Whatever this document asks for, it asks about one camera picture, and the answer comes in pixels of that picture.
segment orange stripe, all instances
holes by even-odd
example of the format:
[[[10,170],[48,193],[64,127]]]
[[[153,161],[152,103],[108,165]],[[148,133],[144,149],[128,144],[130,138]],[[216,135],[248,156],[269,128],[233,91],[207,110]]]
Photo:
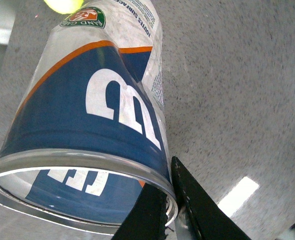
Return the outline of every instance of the orange stripe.
[[[142,180],[138,180],[138,182],[139,182],[139,184],[141,185],[141,187],[143,188],[144,187],[144,185],[146,184],[144,181],[142,181]]]
[[[118,52],[120,54],[138,54],[138,53],[145,53],[151,52],[151,46],[139,46],[139,47],[128,47],[128,48],[120,48]]]
[[[40,80],[35,84],[35,86],[32,88],[32,90],[28,93],[24,101],[22,102],[21,106],[17,110],[15,117],[20,113],[22,108],[25,106],[25,104],[28,102],[28,100],[31,98],[31,96],[36,92],[36,90],[53,74],[55,73],[59,68],[61,68],[63,65],[65,65],[67,62],[71,61],[75,57],[96,48],[101,47],[115,47],[117,48],[113,42],[102,40],[97,42],[91,42],[84,46],[81,46],[80,48],[76,49],[75,51],[71,52],[64,58],[62,58],[60,61],[58,61],[53,67],[51,67],[41,78]],[[141,46],[141,47],[128,47],[128,48],[119,48],[118,52],[121,54],[135,54],[135,53],[144,53],[144,52],[150,52],[152,51],[151,46]]]

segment yellow tennis ball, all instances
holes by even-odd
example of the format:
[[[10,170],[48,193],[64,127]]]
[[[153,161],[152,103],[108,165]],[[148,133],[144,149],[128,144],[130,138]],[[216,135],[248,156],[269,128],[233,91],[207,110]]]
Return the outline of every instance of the yellow tennis ball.
[[[44,2],[59,14],[71,14],[78,10],[84,0],[44,0]]]

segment green logo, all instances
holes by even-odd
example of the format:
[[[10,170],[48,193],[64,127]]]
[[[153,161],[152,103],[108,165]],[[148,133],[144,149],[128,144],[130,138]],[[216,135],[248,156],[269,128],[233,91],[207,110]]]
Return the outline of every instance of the green logo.
[[[70,15],[60,24],[61,27],[89,26],[104,29],[106,16],[95,6],[87,6]]]

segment container rim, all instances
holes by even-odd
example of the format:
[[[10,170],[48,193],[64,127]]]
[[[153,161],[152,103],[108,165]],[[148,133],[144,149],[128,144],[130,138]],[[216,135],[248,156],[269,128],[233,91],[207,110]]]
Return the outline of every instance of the container rim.
[[[13,153],[0,158],[0,177],[32,170],[90,169],[142,180],[163,191],[169,200],[167,223],[178,215],[178,204],[171,183],[155,170],[123,157],[76,149],[44,148]],[[0,187],[0,205],[38,219],[102,235],[114,235],[120,224],[81,220],[25,202]]]

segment gray speckled countertop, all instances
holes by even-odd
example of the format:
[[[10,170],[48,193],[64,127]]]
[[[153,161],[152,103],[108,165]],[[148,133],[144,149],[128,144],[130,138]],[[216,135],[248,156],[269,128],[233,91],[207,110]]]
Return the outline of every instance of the gray speckled countertop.
[[[163,25],[170,154],[216,203],[243,177],[257,182],[231,219],[253,240],[275,239],[295,222],[295,1],[154,3]],[[41,0],[17,14],[0,76],[0,147],[63,18]],[[66,237],[110,239],[0,207],[2,240]]]

